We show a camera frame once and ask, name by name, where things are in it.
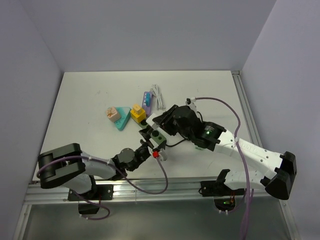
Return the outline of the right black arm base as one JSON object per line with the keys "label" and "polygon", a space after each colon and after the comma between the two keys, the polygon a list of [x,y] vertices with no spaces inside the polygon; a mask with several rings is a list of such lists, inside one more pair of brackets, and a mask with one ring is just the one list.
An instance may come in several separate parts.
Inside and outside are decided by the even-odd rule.
{"label": "right black arm base", "polygon": [[221,199],[215,199],[214,205],[218,212],[225,212],[226,214],[237,209],[236,196],[242,196],[239,204],[244,202],[246,196],[245,188],[233,190],[225,185],[226,176],[230,172],[230,169],[223,169],[216,180],[201,181],[198,190],[198,193],[203,197],[222,197]]}

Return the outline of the white plug of purple strip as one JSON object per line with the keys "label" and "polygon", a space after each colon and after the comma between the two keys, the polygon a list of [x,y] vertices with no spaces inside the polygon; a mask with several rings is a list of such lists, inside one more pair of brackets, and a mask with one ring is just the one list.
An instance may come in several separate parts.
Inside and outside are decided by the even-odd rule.
{"label": "white plug of purple strip", "polygon": [[158,117],[158,115],[156,113],[152,113],[147,119],[146,119],[146,123],[154,130],[156,130],[159,125],[154,122],[154,119]]}

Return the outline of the green power strip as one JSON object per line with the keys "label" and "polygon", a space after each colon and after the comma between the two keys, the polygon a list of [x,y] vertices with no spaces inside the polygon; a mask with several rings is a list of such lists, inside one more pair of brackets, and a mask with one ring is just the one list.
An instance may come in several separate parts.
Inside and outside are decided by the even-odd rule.
{"label": "green power strip", "polygon": [[140,127],[140,130],[141,129],[150,129],[150,130],[152,130],[150,141],[153,144],[153,147],[150,147],[150,149],[152,149],[152,150],[155,149],[155,148],[166,149],[167,139],[164,137],[164,135],[162,133],[160,133],[157,129],[151,128],[146,123],[145,119],[143,121],[141,121],[140,123],[138,123],[138,125]]}

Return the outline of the mint green plug adapter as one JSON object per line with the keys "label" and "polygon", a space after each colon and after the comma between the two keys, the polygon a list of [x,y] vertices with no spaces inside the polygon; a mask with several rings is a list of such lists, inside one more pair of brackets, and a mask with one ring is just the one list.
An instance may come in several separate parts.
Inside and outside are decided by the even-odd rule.
{"label": "mint green plug adapter", "polygon": [[203,151],[204,150],[204,148],[201,148],[201,147],[195,147],[195,149],[197,149],[197,150],[200,150],[200,151]]}

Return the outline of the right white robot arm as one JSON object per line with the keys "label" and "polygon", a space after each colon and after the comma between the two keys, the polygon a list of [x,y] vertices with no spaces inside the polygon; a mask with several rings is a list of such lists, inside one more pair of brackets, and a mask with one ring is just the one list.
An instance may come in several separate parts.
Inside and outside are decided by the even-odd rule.
{"label": "right white robot arm", "polygon": [[221,170],[216,180],[201,183],[202,196],[242,195],[246,189],[254,189],[265,190],[276,199],[289,199],[297,175],[293,153],[269,151],[237,138],[221,125],[202,121],[187,105],[173,105],[159,116],[151,115],[146,122],[170,136],[180,134],[199,148],[226,155],[254,169],[244,172]]}

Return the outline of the orange small plug adapter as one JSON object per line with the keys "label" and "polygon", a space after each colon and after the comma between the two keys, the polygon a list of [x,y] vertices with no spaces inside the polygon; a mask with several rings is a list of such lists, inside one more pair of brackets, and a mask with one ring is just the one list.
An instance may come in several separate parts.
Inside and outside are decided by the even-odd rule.
{"label": "orange small plug adapter", "polygon": [[134,104],[132,109],[136,114],[140,114],[141,110],[142,110],[142,108],[141,108],[141,106],[139,104]]}

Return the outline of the purple power strip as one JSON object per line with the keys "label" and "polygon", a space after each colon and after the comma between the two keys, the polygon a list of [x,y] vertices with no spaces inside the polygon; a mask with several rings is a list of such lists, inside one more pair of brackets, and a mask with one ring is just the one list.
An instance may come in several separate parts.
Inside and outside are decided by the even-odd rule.
{"label": "purple power strip", "polygon": [[145,91],[143,94],[141,107],[144,109],[147,117],[151,115],[152,100],[153,93],[151,91]]}

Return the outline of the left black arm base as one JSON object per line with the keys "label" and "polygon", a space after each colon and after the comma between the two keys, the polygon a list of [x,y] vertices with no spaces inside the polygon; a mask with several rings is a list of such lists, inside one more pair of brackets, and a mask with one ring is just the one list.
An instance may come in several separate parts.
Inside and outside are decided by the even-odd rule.
{"label": "left black arm base", "polygon": [[[69,202],[81,202],[78,203],[78,213],[80,217],[91,220],[98,221],[108,218],[111,211],[108,207],[102,205],[102,201],[112,200],[114,193],[113,184],[93,184],[92,189],[88,193],[79,194],[74,190],[69,190],[67,200]],[[96,214],[99,210],[106,210],[105,216],[97,217]]]}

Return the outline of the blue square plug adapter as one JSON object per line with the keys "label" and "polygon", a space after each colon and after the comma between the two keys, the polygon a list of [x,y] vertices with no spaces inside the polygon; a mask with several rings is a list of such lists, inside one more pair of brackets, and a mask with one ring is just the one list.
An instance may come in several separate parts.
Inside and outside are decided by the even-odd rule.
{"label": "blue square plug adapter", "polygon": [[152,101],[152,94],[150,92],[147,92],[145,94],[145,98],[144,98],[145,105],[147,107],[150,107],[151,106],[151,101]]}

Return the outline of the yellow cube socket adapter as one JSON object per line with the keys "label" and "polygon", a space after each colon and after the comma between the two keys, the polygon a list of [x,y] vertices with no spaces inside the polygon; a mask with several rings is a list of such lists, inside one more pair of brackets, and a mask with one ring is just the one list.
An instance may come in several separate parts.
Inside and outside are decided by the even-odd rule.
{"label": "yellow cube socket adapter", "polygon": [[135,111],[134,109],[131,109],[130,116],[136,123],[140,123],[147,117],[146,112],[143,108],[139,111]]}

